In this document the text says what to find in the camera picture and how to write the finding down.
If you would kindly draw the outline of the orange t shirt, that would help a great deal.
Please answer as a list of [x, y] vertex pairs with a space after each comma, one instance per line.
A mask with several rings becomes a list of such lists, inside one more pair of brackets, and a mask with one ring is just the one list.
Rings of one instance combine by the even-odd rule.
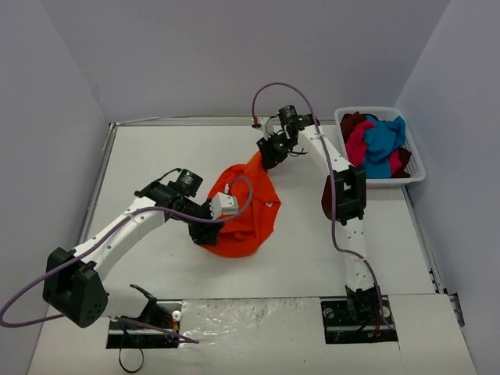
[[219, 192], [233, 195], [240, 206], [251, 197], [249, 207], [237, 218], [226, 222], [217, 234], [215, 245], [204, 245], [209, 252], [226, 258], [243, 258], [257, 252], [273, 233], [281, 201], [257, 152], [244, 164], [225, 169], [212, 186], [208, 197]]

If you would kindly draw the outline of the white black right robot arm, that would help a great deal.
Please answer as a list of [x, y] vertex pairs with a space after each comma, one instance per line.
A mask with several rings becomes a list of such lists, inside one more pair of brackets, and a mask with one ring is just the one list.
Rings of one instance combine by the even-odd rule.
[[380, 285], [367, 260], [364, 224], [366, 173], [353, 166], [326, 137], [313, 114], [299, 115], [293, 105], [275, 115], [279, 130], [268, 128], [270, 117], [252, 117], [252, 127], [262, 131], [257, 141], [262, 167], [270, 170], [282, 163], [297, 146], [312, 158], [326, 175], [321, 205], [331, 221], [334, 248], [345, 263], [346, 311], [348, 317], [364, 325], [371, 320], [391, 329], [384, 316]]

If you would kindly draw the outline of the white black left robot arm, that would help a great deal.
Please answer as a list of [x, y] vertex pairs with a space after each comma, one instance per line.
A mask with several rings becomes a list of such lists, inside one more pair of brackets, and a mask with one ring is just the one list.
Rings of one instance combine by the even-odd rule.
[[176, 180], [156, 179], [135, 191], [130, 206], [93, 238], [48, 257], [43, 299], [81, 328], [99, 317], [125, 317], [140, 327], [153, 324], [160, 308], [157, 298], [138, 285], [112, 292], [104, 285], [111, 269], [142, 238], [168, 220], [188, 226], [197, 245], [215, 245], [226, 216], [239, 209], [238, 200], [221, 191], [203, 204], [194, 202], [202, 178], [182, 169]]

